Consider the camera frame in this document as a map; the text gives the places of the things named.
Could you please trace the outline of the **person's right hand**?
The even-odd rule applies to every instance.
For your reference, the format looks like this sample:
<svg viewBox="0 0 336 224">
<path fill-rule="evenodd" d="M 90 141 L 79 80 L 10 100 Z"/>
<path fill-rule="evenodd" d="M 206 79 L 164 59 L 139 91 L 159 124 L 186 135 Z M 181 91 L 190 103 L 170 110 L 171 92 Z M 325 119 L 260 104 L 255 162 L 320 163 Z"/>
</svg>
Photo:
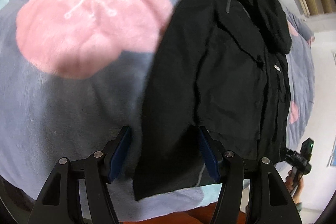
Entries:
<svg viewBox="0 0 336 224">
<path fill-rule="evenodd" d="M 288 191 L 292 192 L 292 195 L 291 195 L 292 199 L 293 199 L 294 203 L 297 205 L 301 202 L 300 197 L 301 197 L 303 187 L 304 187 L 304 180 L 303 180 L 303 178 L 301 178 L 298 181 L 297 185 L 294 186 L 294 181 L 293 181 L 293 178 L 291 176 L 291 173 L 292 173 L 292 170 L 290 170 L 288 172 L 288 176 L 286 176 L 284 183 L 285 183 Z"/>
</svg>

